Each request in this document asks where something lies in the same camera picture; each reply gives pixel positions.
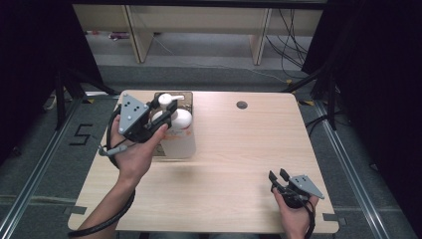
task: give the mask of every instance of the person's hand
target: person's hand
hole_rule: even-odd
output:
[[[283,196],[277,191],[277,188],[273,189],[274,197],[276,198],[277,204],[279,204],[280,214],[282,216],[282,227],[285,230],[286,236],[289,239],[304,239],[310,226],[310,215],[307,210],[303,207],[295,209],[290,208]],[[311,196],[310,202],[307,207],[310,211],[315,210],[317,207],[318,198]]]
[[[111,147],[124,140],[124,137],[118,133],[118,124],[120,116],[117,116],[112,122],[111,127]],[[132,141],[126,140],[123,144],[127,145],[128,148],[124,152],[120,152],[114,156],[118,168],[119,176],[117,182],[123,183],[123,185],[136,187],[140,179],[147,173],[151,166],[152,154],[155,147],[164,138],[165,131],[167,130],[167,124],[159,128],[155,134],[145,143],[133,143]]]

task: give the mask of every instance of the metal frame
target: metal frame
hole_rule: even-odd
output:
[[[321,101],[316,101],[316,111],[320,117],[326,115],[325,108]],[[345,175],[347,176],[348,182],[350,183],[351,189],[356,196],[360,208],[366,217],[368,225],[372,230],[374,238],[390,238],[381,216],[376,210],[372,199],[366,191],[363,182],[360,180],[356,172],[356,169],[354,169],[353,163],[350,160],[347,151],[345,150],[340,138],[338,137],[337,131],[331,128],[329,122],[326,119],[323,121],[323,127],[329,138],[329,141],[332,144],[332,147],[335,150],[335,153],[337,154],[338,160],[341,163]]]

